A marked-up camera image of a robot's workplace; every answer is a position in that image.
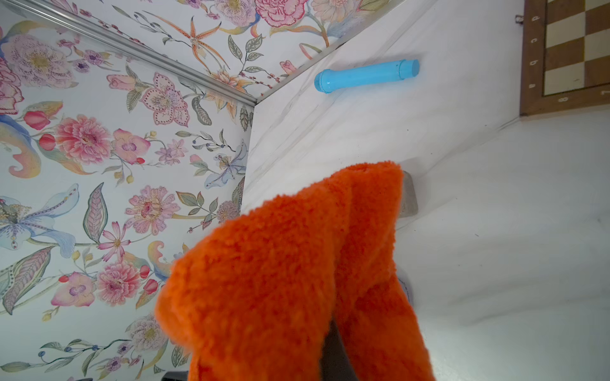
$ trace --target orange towel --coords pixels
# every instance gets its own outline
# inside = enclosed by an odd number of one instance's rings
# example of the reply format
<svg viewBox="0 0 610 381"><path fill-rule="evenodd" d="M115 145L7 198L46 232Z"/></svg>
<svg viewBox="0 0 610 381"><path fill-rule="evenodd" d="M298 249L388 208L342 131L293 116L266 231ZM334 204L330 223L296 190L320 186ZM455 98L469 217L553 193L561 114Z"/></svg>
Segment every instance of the orange towel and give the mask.
<svg viewBox="0 0 610 381"><path fill-rule="evenodd" d="M193 352L189 380L320 380L335 317L360 381L434 380L396 277L394 163L345 168L227 221L178 260L164 331Z"/></svg>

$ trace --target blue plastic tube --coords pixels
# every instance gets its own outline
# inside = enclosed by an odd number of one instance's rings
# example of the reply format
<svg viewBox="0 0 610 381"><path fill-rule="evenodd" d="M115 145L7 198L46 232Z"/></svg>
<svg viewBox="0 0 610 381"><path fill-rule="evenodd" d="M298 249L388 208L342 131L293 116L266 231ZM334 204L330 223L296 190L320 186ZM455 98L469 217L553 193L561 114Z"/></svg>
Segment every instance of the blue plastic tube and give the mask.
<svg viewBox="0 0 610 381"><path fill-rule="evenodd" d="M341 71L326 69L315 76L314 85L318 91L328 94L344 87L380 84L412 78L418 73L418 60L400 60Z"/></svg>

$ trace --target white marble surface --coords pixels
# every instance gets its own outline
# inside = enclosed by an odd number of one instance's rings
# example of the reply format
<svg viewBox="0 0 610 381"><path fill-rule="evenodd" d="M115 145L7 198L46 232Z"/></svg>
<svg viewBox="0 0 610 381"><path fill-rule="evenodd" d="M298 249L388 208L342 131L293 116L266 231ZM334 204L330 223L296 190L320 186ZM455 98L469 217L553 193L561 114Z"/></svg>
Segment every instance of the white marble surface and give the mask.
<svg viewBox="0 0 610 381"><path fill-rule="evenodd" d="M519 120L522 0L407 0L255 108L243 208L394 160L395 260L439 380L606 380L610 109ZM315 74L418 58L404 82Z"/></svg>

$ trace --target chessboard square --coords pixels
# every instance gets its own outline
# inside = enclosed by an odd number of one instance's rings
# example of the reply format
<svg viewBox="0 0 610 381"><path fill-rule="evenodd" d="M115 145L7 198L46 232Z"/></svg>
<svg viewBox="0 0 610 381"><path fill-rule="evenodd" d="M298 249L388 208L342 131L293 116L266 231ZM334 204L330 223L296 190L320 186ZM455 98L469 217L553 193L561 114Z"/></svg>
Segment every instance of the chessboard square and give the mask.
<svg viewBox="0 0 610 381"><path fill-rule="evenodd" d="M555 0L547 5L547 24L584 12L584 0Z"/></svg>
<svg viewBox="0 0 610 381"><path fill-rule="evenodd" d="M584 61L584 37L548 48L544 54L545 70Z"/></svg>
<svg viewBox="0 0 610 381"><path fill-rule="evenodd" d="M581 12L577 15L564 18L553 24L547 25L547 48L563 44L571 40L584 36L585 14Z"/></svg>
<svg viewBox="0 0 610 381"><path fill-rule="evenodd" d="M585 20L586 34L593 34L604 29L610 29L610 2L601 7L588 10Z"/></svg>
<svg viewBox="0 0 610 381"><path fill-rule="evenodd" d="M610 55L584 63L584 86L610 84Z"/></svg>
<svg viewBox="0 0 610 381"><path fill-rule="evenodd" d="M584 62L544 73L544 95L562 93L584 87Z"/></svg>
<svg viewBox="0 0 610 381"><path fill-rule="evenodd" d="M610 55L610 29L584 37L584 59L591 61Z"/></svg>
<svg viewBox="0 0 610 381"><path fill-rule="evenodd" d="M608 4L610 0L585 0L584 8L586 10L597 8L601 5Z"/></svg>

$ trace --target floral wallpaper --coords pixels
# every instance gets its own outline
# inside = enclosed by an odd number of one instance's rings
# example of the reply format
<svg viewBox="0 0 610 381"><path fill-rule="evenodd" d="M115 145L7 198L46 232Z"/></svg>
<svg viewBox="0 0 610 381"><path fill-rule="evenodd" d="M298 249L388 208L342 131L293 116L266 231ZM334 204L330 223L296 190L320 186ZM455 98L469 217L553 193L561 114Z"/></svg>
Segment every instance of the floral wallpaper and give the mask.
<svg viewBox="0 0 610 381"><path fill-rule="evenodd" d="M48 1L258 98L390 0Z"/></svg>
<svg viewBox="0 0 610 381"><path fill-rule="evenodd" d="M159 380L172 262L239 215L253 110L0 5L0 379Z"/></svg>

